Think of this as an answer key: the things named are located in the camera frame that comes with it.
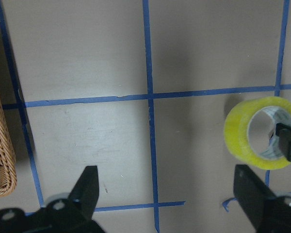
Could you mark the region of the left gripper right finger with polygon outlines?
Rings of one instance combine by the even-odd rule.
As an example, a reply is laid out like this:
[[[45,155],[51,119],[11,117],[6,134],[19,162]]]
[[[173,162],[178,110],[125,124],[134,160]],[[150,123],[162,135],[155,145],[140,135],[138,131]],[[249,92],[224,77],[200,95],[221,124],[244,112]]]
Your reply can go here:
[[[254,228],[260,228],[274,207],[276,195],[248,165],[235,165],[233,194]]]

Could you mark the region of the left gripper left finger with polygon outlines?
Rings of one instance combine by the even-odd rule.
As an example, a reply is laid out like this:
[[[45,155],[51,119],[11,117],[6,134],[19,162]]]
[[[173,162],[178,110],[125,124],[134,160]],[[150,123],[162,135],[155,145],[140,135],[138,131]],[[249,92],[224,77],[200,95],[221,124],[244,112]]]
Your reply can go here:
[[[85,218],[91,219],[99,198],[97,166],[86,166],[68,195]]]

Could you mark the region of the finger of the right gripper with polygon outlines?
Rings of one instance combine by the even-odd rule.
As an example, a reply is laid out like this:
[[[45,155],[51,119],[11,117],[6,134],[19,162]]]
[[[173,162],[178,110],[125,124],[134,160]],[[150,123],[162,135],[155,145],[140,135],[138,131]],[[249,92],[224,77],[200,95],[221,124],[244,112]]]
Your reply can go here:
[[[291,162],[291,126],[277,123],[275,134],[279,138],[278,147],[287,161]]]

